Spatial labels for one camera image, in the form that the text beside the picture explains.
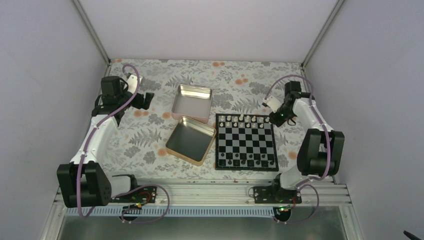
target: white wall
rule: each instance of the white wall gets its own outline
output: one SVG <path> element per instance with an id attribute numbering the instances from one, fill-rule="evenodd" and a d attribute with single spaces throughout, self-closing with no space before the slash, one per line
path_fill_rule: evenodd
<path id="1" fill-rule="evenodd" d="M 337 0 L 80 0 L 110 58 L 301 63 Z"/>
<path id="2" fill-rule="evenodd" d="M 306 70 L 364 237 L 424 239 L 424 1 L 346 1 Z"/>
<path id="3" fill-rule="evenodd" d="M 70 0 L 1 1 L 1 239 L 40 238 L 105 69 Z"/>

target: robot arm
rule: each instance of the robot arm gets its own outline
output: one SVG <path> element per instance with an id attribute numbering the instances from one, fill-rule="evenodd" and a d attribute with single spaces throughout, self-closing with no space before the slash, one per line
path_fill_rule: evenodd
<path id="1" fill-rule="evenodd" d="M 57 169 L 57 179 L 62 192 L 63 201 L 68 208 L 77 206 L 77 170 L 81 161 L 81 155 L 85 154 L 81 176 L 81 206 L 94 207 L 106 206 L 111 196 L 128 192 L 137 186 L 137 181 L 130 175 L 107 177 L 102 170 L 102 160 L 105 157 L 106 147 L 109 145 L 112 135 L 118 130 L 118 126 L 124 116 L 125 107 L 113 117 L 104 121 L 95 131 L 88 143 L 88 150 L 84 152 L 84 146 L 89 139 L 93 128 L 108 114 L 123 106 L 134 94 L 137 88 L 137 77 L 130 74 L 127 81 L 118 76 L 107 76 L 101 79 L 100 95 L 94 103 L 91 112 L 91 122 L 85 139 L 76 155 L 69 164 L 61 164 Z M 130 105 L 137 109 L 148 109 L 153 98 L 153 93 L 137 93 Z"/>
<path id="2" fill-rule="evenodd" d="M 309 97 L 310 93 L 302 92 L 300 82 L 290 81 L 284 85 L 283 103 L 272 96 L 264 99 L 263 105 L 272 109 L 269 114 L 272 124 L 280 127 L 286 121 L 297 117 L 303 126 L 305 137 L 297 155 L 297 164 L 277 175 L 271 186 L 255 187 L 260 194 L 258 200 L 255 199 L 255 203 L 289 204 L 293 197 L 298 198 L 297 203 L 301 203 L 298 185 L 308 181 L 309 175 L 322 177 L 325 173 L 328 146 L 323 126 L 328 131 L 330 144 L 330 165 L 327 176 L 333 176 L 339 171 L 345 136 L 328 125 L 318 111 L 314 98 L 312 98 L 311 106 Z"/>

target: floral tablecloth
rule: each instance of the floral tablecloth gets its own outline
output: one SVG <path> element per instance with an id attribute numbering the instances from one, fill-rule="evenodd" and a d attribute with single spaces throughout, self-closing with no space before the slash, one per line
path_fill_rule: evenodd
<path id="1" fill-rule="evenodd" d="M 210 126 L 215 126 L 215 113 L 268 115 L 262 106 L 269 87 L 280 77 L 301 74 L 298 63 L 207 61 L 167 59 L 114 59 L 110 75 L 121 76 L 124 64 L 134 65 L 144 82 L 139 92 L 155 94 L 148 110 L 129 108 L 118 131 L 114 133 L 103 160 L 103 170 L 112 174 L 130 173 L 152 179 L 273 179 L 277 172 L 215 170 L 215 142 L 202 166 L 194 166 L 167 154 L 165 143 L 177 120 L 171 109 L 179 84 L 212 88 Z M 291 78 L 287 81 L 299 81 Z M 282 101 L 284 83 L 272 95 Z M 284 124 L 274 128 L 280 172 L 296 164 L 297 153 L 305 136 L 302 126 Z"/>

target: purple cable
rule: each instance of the purple cable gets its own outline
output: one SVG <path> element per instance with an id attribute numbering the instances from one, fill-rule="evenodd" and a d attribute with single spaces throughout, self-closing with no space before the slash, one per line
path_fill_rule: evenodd
<path id="1" fill-rule="evenodd" d="M 303 220 L 300 220 L 300 221 L 292 221 L 292 222 L 283 221 L 283 223 L 284 223 L 285 225 L 303 224 L 304 222 L 308 221 L 308 220 L 309 220 L 309 219 L 311 219 L 313 216 L 315 216 L 315 214 L 317 214 L 318 207 L 320 206 L 320 196 L 318 195 L 318 191 L 317 191 L 317 189 L 316 189 L 314 186 L 312 186 L 312 185 L 310 185 L 310 184 L 305 184 L 305 185 L 301 186 L 301 187 L 300 187 L 300 189 L 303 189 L 304 187 L 311 187 L 311 188 L 315 191 L 315 194 L 316 194 L 316 207 L 315 207 L 315 209 L 313 210 L 312 214 L 311 214 L 311 215 L 309 215 L 307 218 L 305 218 L 305 219 L 303 219 Z M 273 219 L 274 219 L 274 220 L 275 220 L 278 224 L 280 223 L 280 220 L 278 220 L 275 216 L 273 216 L 272 218 L 273 218 Z"/>
<path id="2" fill-rule="evenodd" d="M 330 170 L 330 163 L 331 163 L 330 135 L 329 135 L 329 131 L 328 131 L 327 127 L 324 124 L 323 119 L 320 117 L 320 115 L 318 114 L 317 110 L 315 109 L 315 107 L 312 104 L 312 96 L 313 96 L 313 93 L 314 93 L 314 85 L 312 84 L 312 82 L 310 82 L 306 77 L 303 77 L 301 75 L 290 74 L 290 75 L 283 76 L 280 79 L 278 79 L 277 81 L 275 81 L 274 84 L 269 88 L 269 91 L 268 91 L 268 93 L 265 96 L 265 100 L 271 94 L 271 91 L 273 90 L 273 88 L 274 88 L 275 85 L 277 85 L 281 80 L 286 79 L 286 78 L 290 78 L 290 77 L 301 78 L 301 79 L 305 80 L 305 82 L 307 82 L 307 84 L 309 84 L 309 86 L 310 86 L 309 106 L 310 106 L 310 109 L 312 109 L 312 112 L 315 115 L 315 117 L 318 119 L 318 122 L 321 124 L 322 128 L 324 129 L 325 142 L 327 144 L 327 164 L 325 166 L 325 171 L 322 174 L 322 177 L 315 177 L 315 176 L 311 177 L 314 180 L 321 181 L 321 180 L 323 180 L 323 179 L 325 179 L 327 177 L 327 175 L 329 174 L 329 170 Z M 307 183 L 310 180 L 311 180 L 310 178 L 306 178 L 305 180 L 299 182 L 296 185 L 296 187 L 299 189 L 299 187 L 301 185 Z"/>
<path id="3" fill-rule="evenodd" d="M 82 155 L 81 155 L 81 160 L 79 161 L 78 164 L 78 171 L 76 174 L 76 207 L 78 209 L 78 215 L 83 218 L 86 219 L 94 210 L 94 206 L 92 208 L 90 208 L 90 210 L 88 211 L 87 215 L 84 216 L 83 214 L 83 209 L 81 207 L 81 172 L 83 170 L 83 164 L 84 164 L 84 159 L 86 159 L 86 152 L 89 148 L 89 144 L 90 141 L 94 135 L 94 133 L 97 131 L 97 129 L 100 127 L 100 125 L 102 125 L 102 123 L 104 123 L 107 119 L 109 119 L 110 117 L 112 117 L 113 115 L 115 115 L 116 113 L 118 113 L 119 111 L 121 111 L 122 109 L 124 109 L 128 104 L 131 103 L 131 101 L 136 97 L 138 91 L 139 91 L 139 87 L 140 87 L 140 75 L 139 75 L 139 71 L 137 71 L 136 67 L 134 67 L 131 64 L 124 64 L 122 66 L 122 72 L 125 73 L 125 68 L 126 67 L 130 67 L 134 70 L 135 75 L 137 76 L 137 87 L 135 88 L 134 93 L 132 94 L 132 96 L 128 99 L 128 101 L 126 101 L 121 107 L 119 107 L 118 109 L 116 109 L 115 111 L 113 111 L 112 113 L 110 113 L 109 115 L 107 115 L 106 117 L 104 117 L 102 120 L 100 120 L 95 127 L 91 130 L 90 134 L 87 137 L 87 140 L 85 141 L 84 144 L 84 148 L 82 150 Z"/>
<path id="4" fill-rule="evenodd" d="M 165 188 L 164 188 L 164 187 L 162 187 L 161 185 L 157 185 L 157 184 L 147 184 L 147 185 L 142 185 L 142 186 L 139 186 L 139 187 L 134 188 L 134 189 L 133 189 L 133 190 L 131 190 L 131 191 L 127 191 L 127 192 L 125 192 L 125 193 L 118 194 L 118 195 L 116 195 L 115 197 L 125 196 L 125 195 L 131 194 L 131 193 L 133 193 L 133 192 L 135 192 L 135 191 L 138 191 L 139 189 L 145 188 L 145 187 L 157 187 L 157 188 L 162 189 L 162 190 L 165 192 L 165 194 L 166 194 L 166 198 L 168 199 L 168 203 L 167 203 L 167 205 L 166 205 L 166 210 L 165 210 L 165 212 L 164 212 L 162 215 L 160 215 L 158 218 L 155 218 L 155 219 L 153 219 L 153 220 L 149 220 L 149 221 L 127 221 L 127 220 L 125 220 L 125 219 L 124 219 L 124 214 L 126 214 L 127 212 L 129 212 L 129 211 L 131 211 L 131 210 L 134 210 L 134 209 L 128 208 L 128 209 L 126 209 L 126 210 L 124 210 L 124 211 L 122 212 L 121 220 L 122 220 L 122 222 L 123 222 L 123 223 L 130 223 L 130 224 L 151 224 L 151 223 L 154 223 L 154 222 L 157 222 L 157 221 L 161 220 L 161 219 L 162 219 L 163 217 L 165 217 L 165 215 L 168 213 L 168 211 L 169 211 L 169 209 L 170 209 L 170 203 L 171 203 L 171 202 L 170 202 L 170 195 L 168 194 L 167 190 L 165 190 Z"/>

